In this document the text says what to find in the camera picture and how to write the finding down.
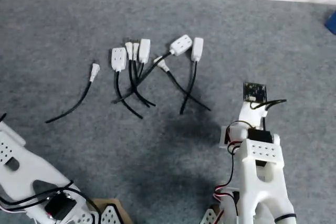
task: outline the black cable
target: black cable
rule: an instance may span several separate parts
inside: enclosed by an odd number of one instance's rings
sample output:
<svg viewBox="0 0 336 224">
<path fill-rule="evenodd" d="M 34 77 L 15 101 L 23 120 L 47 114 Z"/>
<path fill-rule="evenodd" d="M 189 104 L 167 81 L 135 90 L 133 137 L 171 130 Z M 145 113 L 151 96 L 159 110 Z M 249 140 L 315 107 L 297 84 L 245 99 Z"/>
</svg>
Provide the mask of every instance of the black cable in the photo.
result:
<svg viewBox="0 0 336 224">
<path fill-rule="evenodd" d="M 59 116 L 57 116 L 57 117 L 55 117 L 55 118 L 52 118 L 52 119 L 47 120 L 45 123 L 51 123 L 51 122 L 54 122 L 54 121 L 56 121 L 56 120 L 58 120 L 58 119 L 64 118 L 65 116 L 67 116 L 68 114 L 70 114 L 72 111 L 74 111 L 76 108 L 78 108 L 78 106 L 81 105 L 82 101 L 84 100 L 84 98 L 85 98 L 86 95 L 88 94 L 89 89 L 90 89 L 90 87 L 91 87 L 91 84 L 92 84 L 92 82 L 89 81 L 88 84 L 86 85 L 86 88 L 85 88 L 85 90 L 84 90 L 84 93 L 82 94 L 80 100 L 75 104 L 75 106 L 73 106 L 70 110 L 68 110 L 68 111 L 66 111 L 66 112 L 64 112 L 64 113 L 62 113 L 61 115 L 59 115 Z"/>
<path fill-rule="evenodd" d="M 122 98 L 122 95 L 121 95 L 121 92 L 120 92 L 120 89 L 119 89 L 119 73 L 120 72 L 117 72 L 116 74 L 116 89 L 117 89 L 117 95 L 119 96 L 119 98 Z M 124 99 L 121 100 L 121 102 L 125 105 L 125 107 L 131 111 L 134 115 L 136 115 L 138 118 L 140 119 L 143 119 L 143 116 L 138 114 L 134 109 L 132 109 L 126 102 Z"/>
<path fill-rule="evenodd" d="M 262 118 L 262 120 L 263 120 L 263 121 L 262 121 L 262 122 L 263 122 L 263 123 L 262 123 L 262 124 L 263 124 L 263 125 L 262 125 L 262 126 L 263 126 L 262 128 L 263 128 L 263 130 L 265 131 L 265 130 L 266 130 L 266 118 Z"/>
<path fill-rule="evenodd" d="M 189 90 L 187 92 L 187 95 L 184 97 L 184 100 L 183 100 L 183 103 L 182 103 L 182 106 L 180 108 L 180 115 L 183 114 L 184 112 L 184 109 L 185 109 L 185 106 L 187 104 L 187 101 L 191 95 L 191 92 L 193 90 L 193 86 L 194 86 L 194 83 L 195 83 L 195 79 L 196 79 L 196 72 L 197 72 L 197 61 L 194 63 L 195 67 L 194 67 L 194 74 L 193 74 L 193 79 L 191 81 L 191 84 L 190 84 L 190 87 L 189 87 Z"/>
<path fill-rule="evenodd" d="M 142 71 L 143 71 L 143 67 L 145 66 L 144 63 L 141 63 L 140 65 L 140 73 L 138 74 L 138 80 L 140 79 L 141 75 L 142 75 Z"/>
<path fill-rule="evenodd" d="M 133 60 L 128 61 L 128 73 L 129 73 L 129 78 L 130 78 L 130 82 L 131 82 L 132 91 L 139 98 L 139 100 L 144 105 L 146 105 L 148 108 L 150 107 L 149 105 L 156 106 L 155 103 L 150 102 L 145 97 L 143 97 L 142 95 L 139 94 L 138 89 L 137 89 L 137 85 L 134 83 L 133 76 L 132 76 L 132 62 L 136 63 L 136 61 L 133 61 Z"/>
<path fill-rule="evenodd" d="M 3 115 L 0 117 L 0 123 L 5 119 L 7 113 L 3 113 Z"/>
<path fill-rule="evenodd" d="M 177 82 L 177 80 L 176 80 L 176 78 L 173 76 L 173 74 L 172 74 L 170 71 L 166 72 L 166 74 L 167 74 L 168 77 L 173 81 L 173 83 L 174 83 L 174 84 L 181 90 L 181 92 L 184 93 L 184 94 L 186 95 L 186 94 L 187 94 L 187 91 L 184 90 L 184 89 L 182 88 L 182 86 Z M 199 102 L 199 101 L 198 101 L 196 98 L 194 98 L 192 95 L 190 95 L 189 98 L 190 98 L 191 100 L 193 100 L 194 102 L 196 102 L 198 105 L 202 106 L 203 108 L 205 108 L 205 109 L 211 111 L 211 109 L 210 109 L 209 107 L 207 107 L 207 106 L 204 105 L 203 103 Z"/>
<path fill-rule="evenodd" d="M 154 70 L 154 68 L 159 64 L 159 62 L 161 60 L 164 60 L 165 58 L 167 58 L 168 56 L 170 56 L 171 53 L 168 52 L 166 53 L 165 55 L 163 55 L 157 62 L 155 62 L 143 75 L 141 78 L 139 78 L 138 82 L 137 82 L 137 85 L 136 86 L 139 86 L 146 78 L 147 76 Z M 126 95 L 124 95 L 122 98 L 118 99 L 117 101 L 114 101 L 113 103 L 116 104 L 122 100 L 125 100 L 127 97 L 129 97 L 130 95 L 133 94 L 133 90 L 129 93 L 127 93 Z"/>
<path fill-rule="evenodd" d="M 28 198 L 25 198 L 25 199 L 22 199 L 22 200 L 18 200 L 18 201 L 14 201 L 14 202 L 10 202 L 8 200 L 5 200 L 3 197 L 0 197 L 0 201 L 8 206 L 17 206 L 17 205 L 20 205 L 22 203 L 26 203 L 28 201 L 31 201 L 33 199 L 36 199 L 37 197 L 39 196 L 42 196 L 42 195 L 45 195 L 45 194 L 50 194 L 50 193 L 54 193 L 54 192 L 57 192 L 57 191 L 60 191 L 62 189 L 65 189 L 65 188 L 68 188 L 69 186 L 71 186 L 74 182 L 71 180 L 70 183 L 68 183 L 66 186 L 64 187 L 56 187 L 56 188 L 53 188 L 53 189 L 50 189 L 50 190 L 47 190 L 47 191 L 43 191 L 42 193 L 38 193 L 38 194 L 35 194 L 33 196 L 30 196 Z"/>
<path fill-rule="evenodd" d="M 251 103 L 250 103 L 250 108 L 253 109 L 253 110 L 256 110 L 256 109 L 258 109 L 258 108 L 260 108 L 260 107 L 262 107 L 262 106 L 268 105 L 268 106 L 265 108 L 265 110 L 267 111 L 270 107 L 272 107 L 272 106 L 274 106 L 274 105 L 276 105 L 276 104 L 279 104 L 279 103 L 283 103 L 283 102 L 287 102 L 287 100 L 286 100 L 286 99 L 281 99 L 281 100 L 267 101 L 267 102 L 260 103 L 260 104 L 258 104 L 258 105 L 255 106 L 255 107 L 252 107 L 252 103 L 253 103 L 253 102 L 251 102 Z"/>
</svg>

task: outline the electrical connector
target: electrical connector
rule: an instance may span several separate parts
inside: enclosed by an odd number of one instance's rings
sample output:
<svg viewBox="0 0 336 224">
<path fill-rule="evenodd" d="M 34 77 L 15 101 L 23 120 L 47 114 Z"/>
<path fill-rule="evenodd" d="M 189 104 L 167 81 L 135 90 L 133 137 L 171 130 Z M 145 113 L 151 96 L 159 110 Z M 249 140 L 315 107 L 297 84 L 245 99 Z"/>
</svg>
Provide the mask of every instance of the electrical connector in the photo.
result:
<svg viewBox="0 0 336 224">
<path fill-rule="evenodd" d="M 132 60 L 133 59 L 133 43 L 132 42 L 126 42 L 125 47 L 126 47 L 126 50 L 127 50 L 128 59 Z"/>
<path fill-rule="evenodd" d="M 141 39 L 140 49 L 139 49 L 139 62 L 146 64 L 149 59 L 149 53 L 151 50 L 151 40 L 150 39 Z"/>
<path fill-rule="evenodd" d="M 183 35 L 181 38 L 174 41 L 169 48 L 169 51 L 172 55 L 179 56 L 186 52 L 191 46 L 193 45 L 193 41 L 190 37 L 186 34 Z"/>
<path fill-rule="evenodd" d="M 91 70 L 91 76 L 90 81 L 93 82 L 95 77 L 97 76 L 98 72 L 100 70 L 100 66 L 97 63 L 92 64 L 92 70 Z"/>
<path fill-rule="evenodd" d="M 191 52 L 191 60 L 192 61 L 199 61 L 202 57 L 203 52 L 203 38 L 195 38 L 193 43 L 193 50 Z"/>
<path fill-rule="evenodd" d="M 140 44 L 138 42 L 133 43 L 133 60 L 138 59 L 139 45 Z"/>
<path fill-rule="evenodd" d="M 112 69 L 116 72 L 124 70 L 127 62 L 126 57 L 126 49 L 124 47 L 113 48 L 111 58 Z"/>
<path fill-rule="evenodd" d="M 160 60 L 162 56 L 157 57 L 154 60 L 154 63 L 156 63 L 158 60 Z M 161 68 L 163 71 L 168 72 L 170 71 L 169 67 L 167 66 L 166 62 L 164 60 L 160 60 L 159 63 L 157 64 L 159 68 Z"/>
</svg>

